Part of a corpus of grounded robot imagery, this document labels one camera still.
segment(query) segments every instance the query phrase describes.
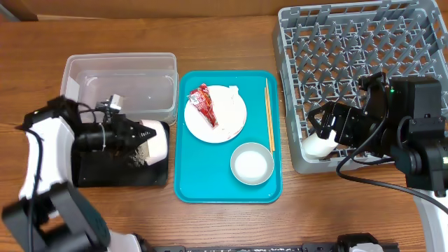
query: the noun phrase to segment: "white plate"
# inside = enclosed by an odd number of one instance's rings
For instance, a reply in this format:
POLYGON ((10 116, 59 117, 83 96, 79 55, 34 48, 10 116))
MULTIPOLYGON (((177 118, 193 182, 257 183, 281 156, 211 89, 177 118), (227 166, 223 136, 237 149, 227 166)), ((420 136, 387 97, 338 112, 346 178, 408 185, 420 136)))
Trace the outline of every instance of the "white plate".
POLYGON ((185 124, 199 140, 212 144, 223 143, 236 137, 243 129, 247 118, 246 105, 236 86, 212 85, 208 88, 218 126, 211 128, 207 119, 190 101, 185 106, 185 124))

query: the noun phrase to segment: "gray dish rack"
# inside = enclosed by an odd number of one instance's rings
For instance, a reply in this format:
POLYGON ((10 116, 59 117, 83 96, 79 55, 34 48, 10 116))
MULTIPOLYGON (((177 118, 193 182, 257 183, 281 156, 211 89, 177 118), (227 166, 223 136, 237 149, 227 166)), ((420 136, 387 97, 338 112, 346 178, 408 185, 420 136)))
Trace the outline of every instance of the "gray dish rack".
MULTIPOLYGON (((353 149, 338 146, 323 160, 309 160, 302 140, 312 129, 310 110, 328 101, 361 107, 360 76, 432 76, 442 83, 442 114, 448 116, 448 67, 442 49, 447 28, 431 0, 387 0, 283 8, 274 53, 286 104, 291 160, 297 172, 335 171, 353 149)), ((357 160, 373 161, 369 153, 357 160)), ((343 169, 361 164, 349 161, 343 169)))

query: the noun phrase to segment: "red condiment packet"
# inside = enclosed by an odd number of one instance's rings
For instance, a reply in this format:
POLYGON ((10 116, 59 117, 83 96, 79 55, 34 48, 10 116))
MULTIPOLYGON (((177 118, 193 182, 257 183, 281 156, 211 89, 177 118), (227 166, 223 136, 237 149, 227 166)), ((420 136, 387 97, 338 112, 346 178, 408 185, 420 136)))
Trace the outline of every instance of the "red condiment packet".
POLYGON ((215 113, 213 112, 213 102, 210 98, 209 89, 205 83, 190 92, 187 96, 191 104, 206 118, 212 128, 218 126, 215 113))

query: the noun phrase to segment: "blue plastic tray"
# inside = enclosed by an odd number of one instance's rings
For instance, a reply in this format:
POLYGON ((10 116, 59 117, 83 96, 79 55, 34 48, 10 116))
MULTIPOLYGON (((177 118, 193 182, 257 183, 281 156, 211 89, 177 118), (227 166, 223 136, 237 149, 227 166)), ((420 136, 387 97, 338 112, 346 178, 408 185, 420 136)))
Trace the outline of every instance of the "blue plastic tray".
POLYGON ((177 118, 176 157, 174 161, 174 191, 188 203, 271 203, 280 197, 281 145, 277 82, 266 71, 192 71, 181 80, 177 118), (233 151, 247 142, 269 148, 265 106, 266 78, 272 107, 275 139, 274 173, 261 185, 245 185, 230 170, 233 151), (236 85, 246 103, 247 120, 243 130, 225 143, 206 143, 188 130, 183 112, 187 95, 200 84, 236 85))

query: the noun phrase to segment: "clear plastic container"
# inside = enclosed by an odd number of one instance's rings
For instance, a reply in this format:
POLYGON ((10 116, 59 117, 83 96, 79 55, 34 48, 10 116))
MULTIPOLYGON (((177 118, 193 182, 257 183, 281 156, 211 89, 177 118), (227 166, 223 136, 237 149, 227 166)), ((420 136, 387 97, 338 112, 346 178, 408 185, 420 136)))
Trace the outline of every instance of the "clear plastic container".
MULTIPOLYGON (((172 53, 73 55, 67 60, 61 95, 94 108, 111 95, 124 97, 121 113, 130 120, 176 122, 179 95, 172 53)), ((84 113, 84 122, 92 115, 84 113)))

